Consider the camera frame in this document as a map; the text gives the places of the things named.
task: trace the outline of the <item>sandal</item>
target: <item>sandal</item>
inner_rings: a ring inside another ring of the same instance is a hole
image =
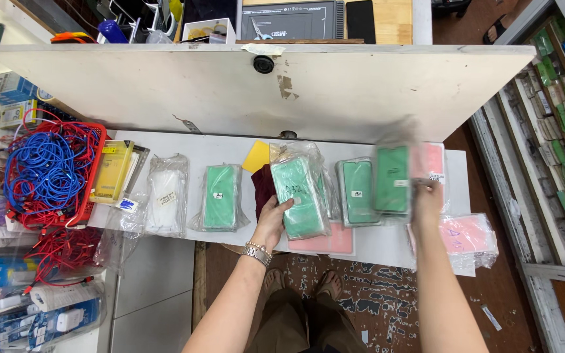
[[[277,290],[281,290],[281,289],[284,288],[284,285],[283,285],[283,283],[284,283],[283,273],[282,273],[282,271],[281,271],[280,269],[278,269],[278,268],[272,268],[272,269],[270,269],[270,270],[265,274],[265,278],[263,279],[263,284],[265,283],[265,279],[267,279],[267,277],[268,277],[269,275],[274,276],[273,274],[274,274],[275,272],[278,272],[278,274],[280,275],[281,282],[278,283],[278,282],[276,281],[276,277],[273,277],[273,278],[272,278],[272,284],[269,285],[269,288],[267,289],[267,299],[269,299],[269,297],[272,296],[272,294],[274,294],[274,292],[276,292]]]
[[[496,42],[498,40],[498,38],[500,38],[500,36],[503,35],[503,33],[505,33],[505,31],[507,30],[507,28],[503,27],[503,24],[500,22],[500,20],[504,19],[505,16],[507,16],[507,14],[504,14],[502,16],[500,16],[498,18],[498,20],[496,20],[494,22],[494,24],[492,26],[494,26],[496,28],[496,40],[494,40],[494,42]],[[487,31],[485,31],[485,34],[483,35],[483,44],[485,45],[492,45],[494,44],[494,42],[492,42],[490,40],[490,36],[487,35],[487,32],[490,29],[488,28]]]
[[[334,287],[333,287],[334,277],[333,277],[333,279],[331,279],[330,282],[326,283],[326,279],[328,278],[330,273],[334,273],[337,277],[339,277],[339,275],[335,271],[326,272],[326,275],[322,279],[322,284],[319,286],[319,290],[318,290],[318,293],[316,294],[316,297],[318,295],[320,295],[321,293],[327,292],[330,295],[330,297],[333,298],[333,300],[338,300],[339,297],[341,296],[341,293],[343,293],[343,281],[341,280],[341,277],[339,277],[339,284],[340,284],[339,294],[337,294],[337,296],[333,296],[333,294],[335,293],[335,290],[334,290]]]

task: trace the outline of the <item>black round knob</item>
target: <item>black round knob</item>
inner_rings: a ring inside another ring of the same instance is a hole
[[[274,60],[265,55],[257,55],[252,61],[252,64],[256,72],[262,74],[269,74],[274,70]]]

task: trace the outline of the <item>yellow packaging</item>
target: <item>yellow packaging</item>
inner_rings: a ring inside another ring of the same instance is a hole
[[[132,141],[104,141],[90,201],[100,204],[114,204],[118,201],[128,173],[132,149]]]

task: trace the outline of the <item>green screen protector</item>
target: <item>green screen protector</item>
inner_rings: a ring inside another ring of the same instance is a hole
[[[204,228],[228,229],[235,223],[235,170],[229,165],[207,167]]]
[[[343,164],[346,206],[351,224],[378,222],[372,208],[372,163],[369,161]]]
[[[406,146],[377,149],[374,209],[406,213],[409,196],[409,149]]]
[[[319,190],[309,181],[308,161],[294,158],[282,164],[271,165],[272,178],[278,201],[283,203],[294,198],[294,205],[284,212],[284,225],[290,239],[302,238],[324,227],[318,209]]]

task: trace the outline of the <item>metal watch strap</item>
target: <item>metal watch strap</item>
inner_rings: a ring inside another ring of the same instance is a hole
[[[241,253],[241,255],[247,255],[252,258],[255,258],[256,260],[259,260],[265,267],[268,267],[269,262],[271,261],[271,259],[269,258],[269,256],[267,256],[265,252],[251,246],[246,246],[243,250],[243,253]]]

